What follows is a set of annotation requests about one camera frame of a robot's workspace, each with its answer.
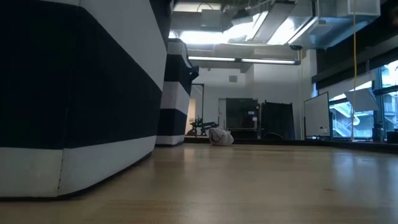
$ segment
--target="white wall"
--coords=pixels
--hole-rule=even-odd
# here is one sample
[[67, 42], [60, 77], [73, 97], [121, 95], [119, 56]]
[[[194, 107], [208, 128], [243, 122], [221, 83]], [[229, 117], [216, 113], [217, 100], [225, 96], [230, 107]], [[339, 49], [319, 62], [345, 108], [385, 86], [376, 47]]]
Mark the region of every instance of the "white wall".
[[254, 65], [246, 72], [245, 93], [248, 97], [254, 98]]
[[[204, 115], [205, 122], [218, 122], [218, 99], [245, 98], [245, 74], [239, 69], [212, 68], [200, 69], [200, 76], [193, 83], [205, 84]], [[229, 76], [238, 76], [238, 82], [230, 83]], [[199, 94], [192, 91], [191, 98]], [[200, 108], [201, 99], [197, 100], [197, 108]]]

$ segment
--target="striped column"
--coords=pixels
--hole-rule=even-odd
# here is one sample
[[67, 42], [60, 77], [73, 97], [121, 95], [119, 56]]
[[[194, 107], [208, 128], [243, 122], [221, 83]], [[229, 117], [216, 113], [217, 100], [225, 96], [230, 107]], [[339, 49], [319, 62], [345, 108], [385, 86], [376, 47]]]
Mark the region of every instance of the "striped column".
[[189, 62], [186, 45], [179, 39], [170, 39], [156, 145], [175, 146], [183, 142], [192, 80], [197, 75], [197, 68]]
[[170, 1], [3, 0], [0, 197], [87, 188], [150, 154]]

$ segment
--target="building outside window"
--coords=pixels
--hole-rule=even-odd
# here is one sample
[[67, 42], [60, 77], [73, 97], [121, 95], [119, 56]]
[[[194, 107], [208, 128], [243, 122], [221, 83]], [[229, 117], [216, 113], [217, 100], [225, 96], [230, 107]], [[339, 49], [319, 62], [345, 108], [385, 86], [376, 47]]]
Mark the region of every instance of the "building outside window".
[[[385, 132], [398, 129], [398, 60], [388, 63], [378, 69], [375, 86], [376, 96], [380, 96], [383, 106], [382, 117]], [[367, 82], [356, 89], [371, 88], [372, 82]], [[351, 137], [351, 103], [348, 102], [344, 93], [330, 99], [330, 112], [333, 121], [334, 138]], [[356, 112], [354, 115], [354, 137], [371, 138], [374, 127], [375, 116], [373, 111]]]
[[[350, 102], [338, 103], [330, 106], [333, 120], [333, 137], [351, 137], [351, 110]], [[374, 126], [373, 111], [356, 112], [354, 114], [354, 136], [356, 138], [371, 138]]]
[[383, 88], [398, 85], [398, 60], [381, 67], [381, 79]]
[[398, 128], [398, 92], [383, 95], [384, 129], [394, 131]]

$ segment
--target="wall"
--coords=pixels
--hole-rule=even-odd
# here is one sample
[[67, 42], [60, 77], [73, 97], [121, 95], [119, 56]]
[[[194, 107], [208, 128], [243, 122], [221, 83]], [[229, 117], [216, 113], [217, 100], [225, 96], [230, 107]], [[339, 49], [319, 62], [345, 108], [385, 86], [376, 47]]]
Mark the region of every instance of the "wall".
[[[201, 68], [199, 74], [200, 76], [193, 83], [205, 84], [204, 122], [218, 122], [218, 99], [247, 97], [245, 74], [241, 73], [239, 69], [214, 68], [209, 71]], [[230, 83], [230, 75], [236, 75], [238, 82]], [[200, 96], [200, 94], [192, 94], [192, 97], [195, 96]], [[197, 100], [197, 108], [199, 108], [201, 99], [195, 99]]]

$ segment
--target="glass window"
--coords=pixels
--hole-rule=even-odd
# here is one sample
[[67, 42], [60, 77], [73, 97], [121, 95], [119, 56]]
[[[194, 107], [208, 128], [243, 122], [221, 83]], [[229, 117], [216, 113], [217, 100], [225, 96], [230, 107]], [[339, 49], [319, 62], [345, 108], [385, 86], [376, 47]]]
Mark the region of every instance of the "glass window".
[[383, 88], [398, 85], [398, 60], [381, 67]]
[[398, 92], [383, 95], [384, 129], [394, 131], [398, 128]]
[[[333, 137], [351, 137], [351, 103], [344, 102], [330, 106], [333, 118]], [[354, 137], [371, 138], [374, 126], [373, 111], [357, 112], [354, 116]]]

